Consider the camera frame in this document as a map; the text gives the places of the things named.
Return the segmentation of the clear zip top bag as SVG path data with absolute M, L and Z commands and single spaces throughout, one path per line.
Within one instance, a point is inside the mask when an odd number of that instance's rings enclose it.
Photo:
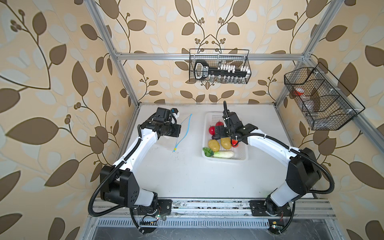
M 178 124 L 181 125 L 180 135 L 175 138 L 163 136 L 158 140 L 157 143 L 161 147 L 171 151 L 172 153 L 180 153 L 182 150 L 183 144 L 186 143 L 186 140 L 190 133 L 192 116 L 193 114 L 180 115 L 177 118 Z

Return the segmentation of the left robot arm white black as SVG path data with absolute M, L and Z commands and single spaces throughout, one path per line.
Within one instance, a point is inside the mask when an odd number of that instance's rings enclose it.
M 154 114 L 138 125 L 138 137 L 134 143 L 112 166 L 102 168 L 100 184 L 88 204 L 90 216 L 100 217 L 120 208 L 140 208 L 144 214 L 155 214 L 159 211 L 157 193 L 142 189 L 135 172 L 160 137 L 179 137 L 182 127 L 177 122 L 179 115 L 176 108 L 157 108 Z M 116 206 L 95 212 L 94 203 L 97 196 Z

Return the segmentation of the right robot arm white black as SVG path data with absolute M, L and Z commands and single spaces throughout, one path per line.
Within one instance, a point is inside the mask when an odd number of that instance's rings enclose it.
M 252 124 L 244 125 L 238 115 L 228 109 L 226 101 L 223 105 L 224 123 L 216 127 L 215 136 L 229 137 L 237 144 L 244 143 L 256 147 L 287 168 L 285 181 L 267 196 L 267 207 L 281 208 L 308 193 L 327 195 L 334 191 L 333 176 L 317 162 L 312 150 L 291 147 Z

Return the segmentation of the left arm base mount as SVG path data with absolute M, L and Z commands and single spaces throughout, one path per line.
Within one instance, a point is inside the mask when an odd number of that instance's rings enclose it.
M 130 216 L 134 226 L 145 235 L 153 232 L 171 214 L 173 201 L 170 199 L 155 199 L 153 203 L 146 206 L 137 206 L 130 209 Z

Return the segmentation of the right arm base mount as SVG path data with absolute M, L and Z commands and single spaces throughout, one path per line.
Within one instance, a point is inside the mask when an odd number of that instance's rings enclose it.
M 268 231 L 272 235 L 283 235 L 291 223 L 296 210 L 296 202 L 288 202 L 282 207 L 277 206 L 272 200 L 249 201 L 253 217 L 277 217 L 277 221 L 269 220 Z

